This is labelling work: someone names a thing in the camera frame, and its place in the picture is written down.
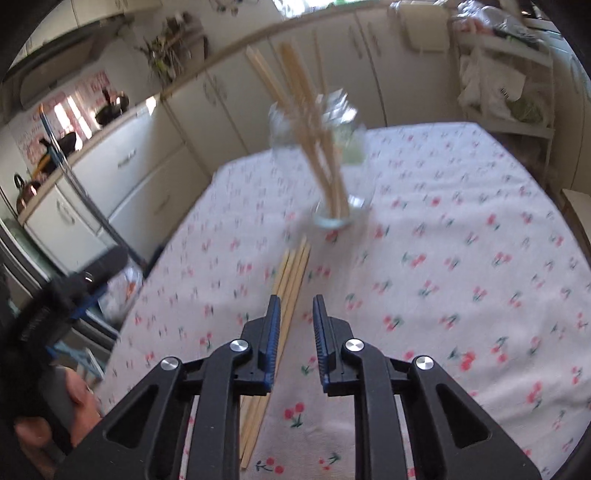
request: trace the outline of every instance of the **metal screw cap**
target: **metal screw cap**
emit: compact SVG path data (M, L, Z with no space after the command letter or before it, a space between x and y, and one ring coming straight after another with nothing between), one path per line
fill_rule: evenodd
M361 350L363 350L364 346L365 344L357 338L352 338L351 340L347 340L345 342L345 348L349 352L360 352Z
M430 356L420 356L415 360L415 363L421 370L431 370L433 365L435 365L433 358Z
M239 338L238 340L233 340L230 343L230 350L233 352L243 352L248 348L248 342L246 340L242 340Z
M160 368L162 370L174 370L178 367L178 359L173 356L168 356L160 362Z

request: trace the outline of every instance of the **glass jar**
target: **glass jar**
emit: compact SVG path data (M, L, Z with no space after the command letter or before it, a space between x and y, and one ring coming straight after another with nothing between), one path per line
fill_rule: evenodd
M346 92L342 89L335 90L328 94L326 99L320 95L318 102L322 106L321 111L324 112L321 128L330 129L332 132L335 157L344 181L349 214L334 218L330 214L322 190L319 189L319 198L313 206L313 218L322 228L339 229L369 209L375 191L375 178L365 151L366 129L358 118L357 110L349 103ZM282 169L286 179L292 183L303 176L313 177L306 155L293 131L293 120L295 119L280 110L277 104L272 105L269 112L269 143L273 159ZM326 166L322 149L318 146L317 152L321 162ZM325 171L330 177L328 168L325 168Z

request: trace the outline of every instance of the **white tablecloth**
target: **white tablecloth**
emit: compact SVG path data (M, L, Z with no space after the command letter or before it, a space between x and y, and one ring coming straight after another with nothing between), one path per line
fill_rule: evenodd
M286 350L243 478L354 478L351 398L317 375L311 303L392 357L427 353L549 478L591 420L591 274L556 207L474 124L368 133L372 210L341 232L310 221L309 177L270 153L226 165L130 312L99 390L109 410L167 355L189 361L265 312L286 247L312 244Z

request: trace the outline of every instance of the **shelf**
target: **shelf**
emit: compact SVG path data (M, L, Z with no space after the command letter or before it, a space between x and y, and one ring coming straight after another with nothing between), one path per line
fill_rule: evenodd
M552 67L552 57L550 56L550 53L534 50L521 43L519 40L507 40L492 35L457 33L456 41L458 45L461 46L482 47L486 50L498 51L531 60L545 67Z
M528 137L539 137L550 140L554 136L552 128L537 127L523 122L503 120L502 118L484 118L476 109L468 107L464 109L467 119L476 122L484 130L489 132L526 135Z

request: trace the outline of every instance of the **kitchen counter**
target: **kitchen counter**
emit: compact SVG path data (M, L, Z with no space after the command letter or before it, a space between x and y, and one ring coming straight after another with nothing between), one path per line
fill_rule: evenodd
M390 4L389 1L384 0L365 0L353 4L346 4L346 5L331 5L323 10L318 10L316 12L312 12L309 14L304 14L300 17L290 18L289 20L285 20L281 23L277 23L274 25L270 25L265 27L261 30L258 30L246 37L242 38L241 40L234 42L233 44L227 46L226 48L222 49L221 51L211 55L205 62L202 64L188 70L182 76L180 76L174 83L167 86L162 92L155 95L154 98L157 102L160 100L164 100L170 97L174 92L179 90L189 81L194 79L199 73L211 68L215 64L220 63L222 60L228 58L232 54L241 51L246 46L256 43L257 41L263 40L271 35L280 33L285 30L289 30L291 28L299 27L302 25L306 25L310 22L317 21L323 18L331 17L334 15L341 15L346 14L348 12L355 12L358 10L364 9L372 9L372 8L387 8ZM103 129L96 132L93 137L85 142L83 148L75 153L73 153L68 158L68 163L71 167L73 167L76 162L78 162L85 154L87 154L92 148L102 142L109 134L114 132L114 130L118 129L121 125L125 122L129 121L130 119L137 116L140 112L146 109L145 102L139 103L137 106L128 110L124 115L122 115L117 120L111 122L109 125L104 127ZM24 225L27 219L31 216L35 208L39 205L39 203L44 199L47 193L56 185L56 183L62 177L63 172L58 168L55 170L49 178L43 183L37 195L31 199L27 207L20 213L18 216L18 223Z
M141 103L137 104L136 106L134 106L133 108L130 108L129 110L127 110L127 112L125 112L123 115L121 115L118 119L112 121L110 124L103 127L101 130L96 131L95 134L92 136L92 138L87 140L84 143L84 146L82 147L82 149L80 149L80 150L74 152L72 155L70 155L70 157L68 158L68 163L70 164L70 167L74 167L74 165L82 157L84 157L88 152L90 152L93 148L95 148L98 144L100 144L111 133L113 133L115 130L117 130L119 127L121 127L123 124L125 124L129 120L132 120L132 119L140 116L142 113L146 112L148 110L148 105L150 105L150 108L152 108L152 106L156 105L159 101L160 101L160 95L155 95L153 97L150 97L146 101L141 102ZM37 191L37 195L35 195L29 201L29 203L27 204L25 209L18 215L18 223L20 223L21 225L24 225L26 223L27 219L35 211L35 208L39 205L39 203L41 203L41 201L45 198L47 193L56 185L56 183L58 182L58 180L60 180L60 178L62 176L63 176L62 170L60 168L57 168L52 172L51 175L49 175L49 177L47 177L47 180L45 182L43 182L43 184L41 185L41 187Z

